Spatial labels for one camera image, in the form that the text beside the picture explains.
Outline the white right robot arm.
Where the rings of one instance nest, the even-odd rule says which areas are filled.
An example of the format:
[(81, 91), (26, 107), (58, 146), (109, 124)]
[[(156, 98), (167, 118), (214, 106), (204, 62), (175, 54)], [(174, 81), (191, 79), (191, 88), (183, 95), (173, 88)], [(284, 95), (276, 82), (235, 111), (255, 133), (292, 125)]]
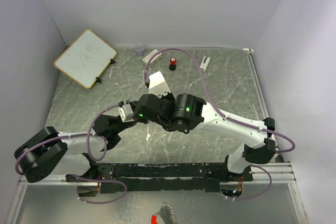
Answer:
[(136, 102), (134, 114), (168, 132), (188, 134), (192, 130), (205, 130), (241, 141), (223, 167), (223, 176), (230, 181), (239, 177), (250, 164), (269, 163), (276, 152), (275, 141), (269, 138), (264, 121), (252, 120), (252, 128), (236, 124), (221, 117), (204, 99), (190, 94), (180, 94), (175, 101), (145, 94)]

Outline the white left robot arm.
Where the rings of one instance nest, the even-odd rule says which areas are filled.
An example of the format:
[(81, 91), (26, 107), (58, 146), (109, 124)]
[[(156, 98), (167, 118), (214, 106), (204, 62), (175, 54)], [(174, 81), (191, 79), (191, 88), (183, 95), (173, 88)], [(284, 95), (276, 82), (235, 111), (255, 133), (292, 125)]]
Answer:
[(77, 174), (87, 182), (93, 181), (98, 175), (93, 163), (116, 147), (120, 132), (136, 123), (134, 119), (125, 122), (119, 115), (101, 114), (86, 132), (65, 133), (45, 127), (15, 151), (15, 170), (29, 183), (59, 174)]

